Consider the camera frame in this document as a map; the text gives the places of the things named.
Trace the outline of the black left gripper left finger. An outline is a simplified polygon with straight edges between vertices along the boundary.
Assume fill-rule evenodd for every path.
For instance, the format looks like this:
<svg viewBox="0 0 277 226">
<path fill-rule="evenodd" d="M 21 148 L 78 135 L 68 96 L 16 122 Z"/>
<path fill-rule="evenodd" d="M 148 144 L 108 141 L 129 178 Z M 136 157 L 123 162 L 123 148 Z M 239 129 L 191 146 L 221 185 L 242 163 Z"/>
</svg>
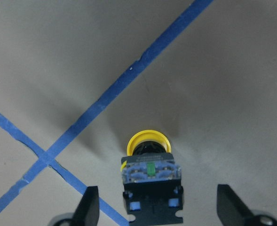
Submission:
<svg viewBox="0 0 277 226">
<path fill-rule="evenodd" d="M 96 226 L 99 220 L 98 186 L 86 188 L 72 217 L 73 226 Z"/>
</svg>

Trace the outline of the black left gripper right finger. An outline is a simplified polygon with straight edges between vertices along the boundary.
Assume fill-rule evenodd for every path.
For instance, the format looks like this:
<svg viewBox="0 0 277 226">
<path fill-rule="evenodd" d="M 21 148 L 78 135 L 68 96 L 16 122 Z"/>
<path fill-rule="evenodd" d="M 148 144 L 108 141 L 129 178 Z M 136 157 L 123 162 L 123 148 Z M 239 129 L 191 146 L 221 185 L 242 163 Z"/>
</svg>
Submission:
<svg viewBox="0 0 277 226">
<path fill-rule="evenodd" d="M 217 187 L 216 211 L 223 226 L 257 226 L 258 219 L 227 184 Z"/>
</svg>

